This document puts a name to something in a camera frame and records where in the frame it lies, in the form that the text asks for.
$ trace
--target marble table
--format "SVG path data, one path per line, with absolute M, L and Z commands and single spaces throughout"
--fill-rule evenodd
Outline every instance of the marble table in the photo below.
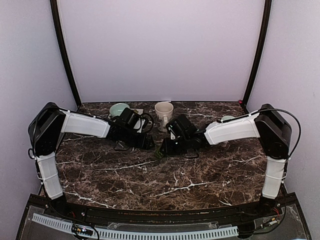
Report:
M 107 117 L 114 103 L 84 103 L 79 112 Z M 155 102 L 130 102 L 156 117 Z M 197 127 L 225 115 L 240 116 L 237 102 L 173 102 Z M 156 127 L 157 147 L 168 133 Z M 124 210 L 195 210 L 255 202 L 262 192 L 267 158 L 258 139 L 215 145 L 199 158 L 157 159 L 155 149 L 115 151 L 115 143 L 66 134 L 56 161 L 68 202 Z

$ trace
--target robotic arm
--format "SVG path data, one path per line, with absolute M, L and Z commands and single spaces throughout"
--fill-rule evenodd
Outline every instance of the robotic arm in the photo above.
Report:
M 244 138 L 259 138 L 267 156 L 267 167 L 262 197 L 274 200 L 284 179 L 292 129 L 270 104 L 248 116 L 215 121 L 204 129 L 197 129 L 185 115 L 179 115 L 167 125 L 171 138 L 165 138 L 159 152 L 162 155 L 180 155 L 188 149 L 217 145 Z
M 28 128 L 38 178 L 43 182 L 48 197 L 54 200 L 63 195 L 56 166 L 56 150 L 64 133 L 124 141 L 130 147 L 150 149 L 155 146 L 152 136 L 134 129 L 139 120 L 142 124 L 141 117 L 129 108 L 115 121 L 108 121 L 64 110 L 49 102 Z

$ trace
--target white mug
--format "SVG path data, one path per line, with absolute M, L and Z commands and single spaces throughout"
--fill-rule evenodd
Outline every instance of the white mug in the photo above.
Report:
M 154 109 L 160 121 L 158 127 L 159 131 L 166 132 L 166 125 L 172 119 L 174 113 L 174 106 L 170 102 L 161 101 L 154 106 Z

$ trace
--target black frame post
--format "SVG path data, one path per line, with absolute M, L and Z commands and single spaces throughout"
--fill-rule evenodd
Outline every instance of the black frame post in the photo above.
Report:
M 81 106 L 82 102 L 81 102 L 81 99 L 79 96 L 79 92 L 78 92 L 78 89 L 76 86 L 76 82 L 75 82 L 74 75 L 71 70 L 71 65 L 69 62 L 68 54 L 67 54 L 64 35 L 63 35 L 60 17 L 59 17 L 59 9 L 58 9 L 57 0 L 50 0 L 50 4 L 51 4 L 51 12 L 52 12 L 52 18 L 53 18 L 53 23 L 54 23 L 54 28 L 55 28 L 56 39 L 58 41 L 65 73 L 68 78 L 69 85 L 70 85 L 76 106 L 79 108 Z
M 269 18 L 270 18 L 270 13 L 271 13 L 271 5 L 272 5 L 272 0 L 265 0 L 260 35 L 259 35 L 258 45 L 257 45 L 256 51 L 255 51 L 255 56 L 254 56 L 254 60 L 253 60 L 253 65 L 252 65 L 250 77 L 249 77 L 248 84 L 245 89 L 243 99 L 241 101 L 239 101 L 240 104 L 244 105 L 244 107 L 246 107 L 248 104 L 248 101 L 249 101 L 249 98 L 250 98 L 250 95 L 251 95 L 251 92 L 252 92 L 252 89 L 254 87 L 254 83 L 256 80 L 262 52 L 263 52 L 264 45 L 265 45 L 268 23 L 269 23 Z

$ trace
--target mug handle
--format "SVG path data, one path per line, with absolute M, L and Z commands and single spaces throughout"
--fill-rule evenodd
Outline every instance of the mug handle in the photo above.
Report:
M 168 123 L 168 117 L 166 115 L 163 116 L 163 127 L 166 128 L 166 125 Z

